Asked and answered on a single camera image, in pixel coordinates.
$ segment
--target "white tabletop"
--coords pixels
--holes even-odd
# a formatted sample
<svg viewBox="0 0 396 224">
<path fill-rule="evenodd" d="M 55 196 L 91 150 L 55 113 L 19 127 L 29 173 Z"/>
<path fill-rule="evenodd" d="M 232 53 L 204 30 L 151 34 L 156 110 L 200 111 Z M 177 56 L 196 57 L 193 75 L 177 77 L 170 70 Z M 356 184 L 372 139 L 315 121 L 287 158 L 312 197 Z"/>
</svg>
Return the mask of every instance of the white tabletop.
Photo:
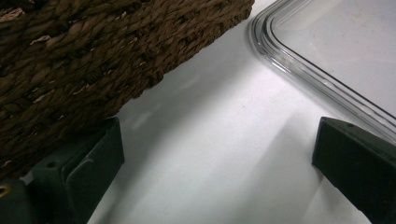
<svg viewBox="0 0 396 224">
<path fill-rule="evenodd" d="M 311 165 L 320 117 L 351 121 L 260 59 L 250 18 L 125 105 L 125 163 L 89 223 L 370 223 Z"/>
</svg>

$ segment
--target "transparent tray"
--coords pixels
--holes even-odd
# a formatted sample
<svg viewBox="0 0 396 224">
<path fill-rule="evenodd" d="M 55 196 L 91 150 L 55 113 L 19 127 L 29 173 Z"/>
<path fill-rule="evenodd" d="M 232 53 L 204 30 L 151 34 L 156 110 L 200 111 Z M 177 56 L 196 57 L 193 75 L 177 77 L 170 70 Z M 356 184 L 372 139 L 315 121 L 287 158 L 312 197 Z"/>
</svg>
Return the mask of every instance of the transparent tray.
<svg viewBox="0 0 396 224">
<path fill-rule="evenodd" d="M 278 0 L 252 22 L 260 54 L 396 143 L 396 1 Z"/>
</svg>

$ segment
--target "glass dish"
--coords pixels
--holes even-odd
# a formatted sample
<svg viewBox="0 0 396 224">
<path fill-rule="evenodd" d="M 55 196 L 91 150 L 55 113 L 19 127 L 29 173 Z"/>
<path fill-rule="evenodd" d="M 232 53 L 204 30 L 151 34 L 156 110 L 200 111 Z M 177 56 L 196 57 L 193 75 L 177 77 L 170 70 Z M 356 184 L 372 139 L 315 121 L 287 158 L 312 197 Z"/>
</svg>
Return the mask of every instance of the glass dish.
<svg viewBox="0 0 396 224">
<path fill-rule="evenodd" d="M 396 143 L 396 1 L 278 0 L 251 23 L 258 52 Z"/>
</svg>

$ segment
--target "brown wicker basket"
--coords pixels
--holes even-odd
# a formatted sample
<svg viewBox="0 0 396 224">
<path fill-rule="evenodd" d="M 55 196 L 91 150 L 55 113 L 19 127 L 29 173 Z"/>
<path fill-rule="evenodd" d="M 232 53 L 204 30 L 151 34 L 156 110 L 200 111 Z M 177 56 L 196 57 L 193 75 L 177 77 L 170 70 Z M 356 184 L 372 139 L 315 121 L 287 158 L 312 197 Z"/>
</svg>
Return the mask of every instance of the brown wicker basket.
<svg viewBox="0 0 396 224">
<path fill-rule="evenodd" d="M 115 115 L 254 0 L 2 0 L 0 180 Z"/>
</svg>

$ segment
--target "braided seagrass weave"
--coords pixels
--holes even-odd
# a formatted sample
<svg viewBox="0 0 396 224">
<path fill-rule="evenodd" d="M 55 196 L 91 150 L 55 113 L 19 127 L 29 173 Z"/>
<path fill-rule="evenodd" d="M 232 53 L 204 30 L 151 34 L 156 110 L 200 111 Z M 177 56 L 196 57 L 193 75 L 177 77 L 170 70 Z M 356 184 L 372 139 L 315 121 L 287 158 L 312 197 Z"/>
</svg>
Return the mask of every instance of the braided seagrass weave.
<svg viewBox="0 0 396 224">
<path fill-rule="evenodd" d="M 0 180 L 115 115 L 246 19 L 253 2 L 0 1 Z"/>
</svg>

